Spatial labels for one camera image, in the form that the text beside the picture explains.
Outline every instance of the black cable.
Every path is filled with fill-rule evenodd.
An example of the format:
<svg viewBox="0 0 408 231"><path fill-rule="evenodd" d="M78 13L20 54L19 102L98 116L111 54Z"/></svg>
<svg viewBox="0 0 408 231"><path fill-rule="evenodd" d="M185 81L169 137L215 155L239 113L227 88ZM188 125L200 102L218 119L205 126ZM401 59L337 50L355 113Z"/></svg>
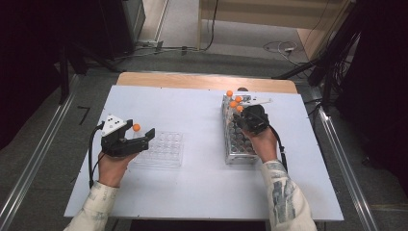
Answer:
<svg viewBox="0 0 408 231"><path fill-rule="evenodd" d="M303 102L303 104L317 103L317 102L320 102L321 100L323 100L323 98L319 98L319 99L312 99L312 100L309 100L309 101L305 101L305 102Z"/></svg>
<svg viewBox="0 0 408 231"><path fill-rule="evenodd" d="M318 104L316 105L315 109L312 110L310 113L308 113L307 116L310 116L312 113L314 113L316 110L318 110L320 106L321 106L321 102L318 103Z"/></svg>
<svg viewBox="0 0 408 231"><path fill-rule="evenodd" d="M99 162L102 160L102 158L104 158L104 156L105 156L105 153L102 154L102 156L98 158L98 161L97 161L97 162L95 163L95 165L93 166L91 179L93 179L93 174L95 173L95 169L96 169L96 167L98 166Z"/></svg>
<svg viewBox="0 0 408 231"><path fill-rule="evenodd" d="M304 43L305 45L306 45L306 43L307 43L307 40L309 40L309 36L310 36L310 35L312 34L312 32L319 26L319 24L320 24L320 22L321 22L321 19L323 18L324 13L325 13L326 10L327 10L327 6L329 5L329 2L330 2L330 0L327 0L326 6L324 7L323 13L322 13L321 16L320 16L318 23L317 23L316 26L312 29L312 31L309 32L309 35L307 36L306 41L305 41L305 43Z"/></svg>
<svg viewBox="0 0 408 231"><path fill-rule="evenodd" d="M102 121L101 124L96 126L92 133L90 134L89 138L89 144L88 144L88 170L89 170L89 188L92 188L93 186L93 170L92 170L92 145L93 145L93 138L95 137L95 133L98 130L101 130L103 128L103 125L105 124L104 121Z"/></svg>
<svg viewBox="0 0 408 231"><path fill-rule="evenodd" d="M322 60L321 52L322 51L320 50L318 58L315 58L315 59L313 59L313 60L311 60L311 61L309 61L307 63L298 63L294 69L288 71L285 74L281 74L279 76L272 76L272 77L270 77L270 79L287 80L289 78L294 77L294 75L300 73L300 71L304 71L304 70L314 71L314 69L312 70L312 68L325 69L324 66L319 66L319 63Z"/></svg>
<svg viewBox="0 0 408 231"><path fill-rule="evenodd" d="M355 33L351 36L351 40L347 43L345 48L340 53L338 60L331 66L333 68L332 75L327 76L327 78L332 78L332 89L336 93L342 93L343 88L341 83L344 79L344 73L347 69L346 64L349 63L346 58L348 56L349 50L355 44L357 39L360 37L360 33Z"/></svg>
<svg viewBox="0 0 408 231"><path fill-rule="evenodd" d="M115 61L114 63L110 62L110 64L111 64L112 66L117 66L117 65L123 63L123 62L126 60L126 58L127 58L127 57L118 58L118 59L116 59L116 61ZM103 67L102 64L99 64L99 63L96 62L96 61L88 62L88 63L87 63L87 66L88 66L88 67Z"/></svg>
<svg viewBox="0 0 408 231"><path fill-rule="evenodd" d="M318 103L315 107L315 109L313 110L313 121L312 121L312 129L313 131L316 131L316 118L318 117L319 114L319 110L322 107L323 103Z"/></svg>
<svg viewBox="0 0 408 231"><path fill-rule="evenodd" d="M217 9L218 9L218 2L219 0L216 1L216 7L214 9L214 15L213 15L213 23L212 23L212 27L211 27L211 40L210 43L207 45L206 48L204 49L197 49L196 47L190 47L190 46L163 46L160 47L159 51L155 51L151 54L142 54L141 56L147 56L147 55L157 55L157 54L161 54L161 53L165 53L168 51L172 51L172 50L180 50L180 51L191 51L191 52L204 52L207 51L211 45L213 44L214 41L214 28L215 28L215 24L216 24L216 17L217 17ZM136 49L134 52L137 52L139 50L145 50L145 49L157 49L156 47L151 47L151 46L147 46L147 47L142 47L142 48L138 48ZM131 57L137 57L137 56L127 56L127 57L123 57L122 59L127 59L127 58L131 58Z"/></svg>
<svg viewBox="0 0 408 231"><path fill-rule="evenodd" d="M342 15L342 14L341 14L341 13L338 13L338 14L337 14L336 18L334 19L334 22L336 22L337 19L339 19L340 15ZM332 31L332 32L330 33L330 36L329 36L329 38L328 38L327 41L326 41L326 49L327 49L328 46L329 46L330 38L333 36L333 33L334 33L334 32L335 32L335 31Z"/></svg>
<svg viewBox="0 0 408 231"><path fill-rule="evenodd" d="M282 145L282 142L280 141L279 135L276 132L276 130L268 124L268 128L272 131L273 135L276 137L278 140L278 145L279 145L279 151L281 153L281 158L282 158L282 165L285 168L286 172L288 172L288 165L286 163L286 154L285 154L285 147Z"/></svg>
<svg viewBox="0 0 408 231"><path fill-rule="evenodd" d="M214 41L214 26L216 24L218 2L219 2L219 0L216 1L216 7L214 8L213 24L211 25L211 40L210 40L210 43L207 45L207 47L203 49L203 51L207 51L211 47L211 45L213 44L213 41Z"/></svg>
<svg viewBox="0 0 408 231"><path fill-rule="evenodd" d="M292 50L291 52L288 52L288 55L285 56L282 52L280 52L279 46L278 46L278 48L276 48L276 51L272 51L272 50L269 49L268 46L269 46L270 44L274 44L274 43L278 43L278 44L292 43L292 44L294 44L294 46L292 46L292 47L290 47L290 48L293 48L293 50ZM281 55L282 57L284 57L288 62L290 62L291 64L294 64L293 69L296 69L298 66L300 66L300 65L302 65L302 64L308 64L308 63L312 64L312 65L313 65L312 67L317 67L317 68L319 68L318 66L316 66L316 65L313 64L312 62L308 62L308 63L295 63L295 62L293 62L292 60L289 59L289 56L290 56L290 55L292 54L292 52L297 48L297 43L294 42L294 41L270 41L270 42L266 43L266 44L263 46L263 48L264 48L264 50L266 50L266 51L268 51L268 52L270 52L270 53L280 54L280 55ZM310 67L310 68L308 68L308 69L306 69L306 70L313 71L312 67ZM309 78L309 75L305 73L305 70L302 70L301 72L304 74L304 76L305 76L306 78ZM295 75L297 76L297 78L303 79L303 77L299 76L299 73L296 73Z"/></svg>

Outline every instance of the table surface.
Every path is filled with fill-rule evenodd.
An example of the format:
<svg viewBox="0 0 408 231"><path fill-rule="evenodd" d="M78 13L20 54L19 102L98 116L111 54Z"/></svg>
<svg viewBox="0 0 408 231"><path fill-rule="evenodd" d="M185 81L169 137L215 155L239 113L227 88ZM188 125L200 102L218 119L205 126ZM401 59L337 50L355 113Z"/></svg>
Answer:
<svg viewBox="0 0 408 231"><path fill-rule="evenodd" d="M188 89L187 82L196 82L193 86L199 90ZM292 82L268 80L266 84L257 79L166 73L123 73L117 81L118 85L132 83L138 86L112 87L100 121L113 114L132 118L142 127L181 133L183 162L180 167L132 163L122 180L113 217L268 219L261 163L228 166L224 162L220 104L226 89L239 86L253 90L251 95L272 98L273 102L265 105L266 112L287 147L289 173L308 199L314 220L343 220L302 99L293 93ZM256 92L257 84L262 90L282 85L289 93ZM222 90L211 90L210 85ZM94 159L100 150L99 136L97 133L93 143ZM128 131L126 138L132 137ZM88 157L67 205L67 217L76 214L88 195L87 169Z"/></svg>

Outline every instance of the white sleeve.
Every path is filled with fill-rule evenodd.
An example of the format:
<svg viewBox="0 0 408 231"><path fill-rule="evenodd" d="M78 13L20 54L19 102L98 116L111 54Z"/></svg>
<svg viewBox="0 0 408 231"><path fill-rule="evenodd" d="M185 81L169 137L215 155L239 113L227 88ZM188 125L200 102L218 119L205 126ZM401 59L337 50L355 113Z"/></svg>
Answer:
<svg viewBox="0 0 408 231"><path fill-rule="evenodd" d="M95 182L84 206L64 231L105 230L109 213L115 204L117 190L118 188Z"/></svg>
<svg viewBox="0 0 408 231"><path fill-rule="evenodd" d="M271 230L317 230L309 204L279 161L263 163Z"/></svg>

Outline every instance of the wire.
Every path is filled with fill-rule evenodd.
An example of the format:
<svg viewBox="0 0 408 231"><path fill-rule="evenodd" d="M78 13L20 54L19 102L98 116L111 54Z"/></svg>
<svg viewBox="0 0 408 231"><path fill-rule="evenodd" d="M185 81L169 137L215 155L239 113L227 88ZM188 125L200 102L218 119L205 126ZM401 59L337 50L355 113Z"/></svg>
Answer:
<svg viewBox="0 0 408 231"><path fill-rule="evenodd" d="M93 145L93 138L95 137L95 134L98 130L102 129L104 126L105 122L102 121L101 124L96 126L92 133L90 134L89 138L89 143L88 143L88 171L89 171L89 188L92 188L93 186L93 171L94 168L92 169L92 145Z"/></svg>
<svg viewBox="0 0 408 231"><path fill-rule="evenodd" d="M333 68L333 71L331 71L332 75L327 76L327 78L333 78L332 89L336 93L343 92L342 81L344 79L346 72L348 71L347 64L350 64L350 62L348 62L346 58L348 56L349 50L359 39L359 37L360 33L352 35L351 40L345 46L344 50L340 53L339 59L331 66L331 68Z"/></svg>
<svg viewBox="0 0 408 231"><path fill-rule="evenodd" d="M310 104L310 103L317 103L320 102L321 100L323 100L323 98L319 98L319 99L312 99L306 102L303 102L303 104Z"/></svg>
<svg viewBox="0 0 408 231"><path fill-rule="evenodd" d="M288 165L287 165L287 162L286 162L285 147L282 145L282 142L280 141L279 135L276 132L276 130L272 126L270 126L270 124L268 124L268 128L272 131L273 135L278 140L279 151L281 153L281 158L282 158L282 165L285 168L286 172L288 172Z"/></svg>
<svg viewBox="0 0 408 231"><path fill-rule="evenodd" d="M95 173L96 167L98 166L99 162L100 162L100 161L102 160L102 158L104 158L104 157L105 157L105 153L103 153L102 156L99 157L98 161L97 161L97 162L95 163L95 165L93 166L93 169L92 169L92 178L93 178L93 174Z"/></svg>
<svg viewBox="0 0 408 231"><path fill-rule="evenodd" d="M310 35L312 34L312 32L319 26L319 24L320 24L320 22L321 22L321 19L323 18L324 13L325 13L326 10L327 10L327 6L329 5L329 2L330 2L330 0L327 0L326 6L324 7L323 13L321 13L321 16L320 16L320 18L319 18L318 23L315 25L315 27L312 29L312 31L309 32L309 35L307 36L307 38L306 38L306 40L305 40L305 43L304 43L305 45L306 45L306 43L307 43L307 40L309 40L309 36L310 36Z"/></svg>
<svg viewBox="0 0 408 231"><path fill-rule="evenodd" d="M316 110L318 110L320 107L321 107L321 102L319 102L319 103L316 105L315 109L312 110L310 113L308 113L307 116L310 116L311 114L313 114L313 113L314 113Z"/></svg>
<svg viewBox="0 0 408 231"><path fill-rule="evenodd" d="M207 9L207 35L210 35L210 1L207 1Z"/></svg>
<svg viewBox="0 0 408 231"><path fill-rule="evenodd" d="M157 55L157 54L162 54L165 52L173 52L173 51L182 51L182 52L205 52L208 49L210 49L211 45L213 44L214 41L214 28L216 25L216 17L217 17L217 9L218 9L218 2L219 0L216 1L216 7L214 9L214 15L213 15L213 23L212 23L212 27L211 27L211 40L210 43L207 45L206 48L204 49L197 49L195 47L188 47L188 46L181 46L181 47L168 47L168 46L164 46L164 47L160 47L159 51L155 51L152 53L147 53L147 54L141 54L141 55L130 55L130 56L126 56L123 57L122 59L127 59L127 58L132 58L132 57L144 57L144 56L150 56L150 55ZM139 50L145 50L145 49L158 49L158 47L152 47L152 46L148 46L148 47L141 47L136 49L134 52L137 52Z"/></svg>
<svg viewBox="0 0 408 231"><path fill-rule="evenodd" d="M342 15L341 13L338 13L337 16L336 16L336 18L334 19L334 22L336 22L337 19L339 19L339 17L340 17L341 15ZM331 38L332 38L332 36L333 36L333 33L335 33L335 31L332 31L332 32L330 33L330 36L329 36L329 38L328 38L327 41L326 41L326 50L327 50L327 48L328 48L328 46L329 46L329 44L330 44L330 40L331 40Z"/></svg>
<svg viewBox="0 0 408 231"><path fill-rule="evenodd" d="M304 70L302 71L302 73L306 76L306 78L309 78L309 75L307 75ZM297 73L296 76L299 79L303 79L303 77L299 76L299 73Z"/></svg>
<svg viewBox="0 0 408 231"><path fill-rule="evenodd" d="M277 45L277 50L276 50L276 51L271 51L271 50L269 49L268 45L274 44L274 43L278 43L278 45ZM282 44L287 44L287 43L290 43L290 44L292 44L293 46L292 46L292 47L289 47L289 48L292 49L291 52L289 52L288 55L285 55L285 54L281 51L280 46L281 46ZM297 63L295 63L295 62L293 62L292 60L289 59L289 56L290 56L290 55L292 54L292 52L297 48L297 43L294 42L294 41L270 41L270 42L268 42L267 44L265 44L265 45L263 46L263 48L264 48L264 50L266 50L266 51L268 51L268 52L270 52L270 53L279 53L283 58L285 58L287 61L291 62L292 64L300 65L300 64L297 64Z"/></svg>
<svg viewBox="0 0 408 231"><path fill-rule="evenodd" d="M307 70L311 71L311 73L306 74L306 73L305 73L305 70L302 70L302 73L306 76L306 78L309 78L309 76L310 76L310 75L312 74L312 72L313 72L313 69L309 68L309 69L307 69Z"/></svg>

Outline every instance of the clear plastic tray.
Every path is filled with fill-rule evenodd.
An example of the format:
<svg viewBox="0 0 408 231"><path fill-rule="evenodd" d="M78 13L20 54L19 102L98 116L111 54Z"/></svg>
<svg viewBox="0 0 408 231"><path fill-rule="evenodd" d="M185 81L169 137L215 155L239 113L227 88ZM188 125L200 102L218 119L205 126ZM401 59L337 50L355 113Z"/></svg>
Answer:
<svg viewBox="0 0 408 231"><path fill-rule="evenodd" d="M139 133L135 133L134 138L137 138ZM133 163L137 165L180 167L182 160L183 134L156 131L156 137L149 142L149 149L142 151L133 160Z"/></svg>

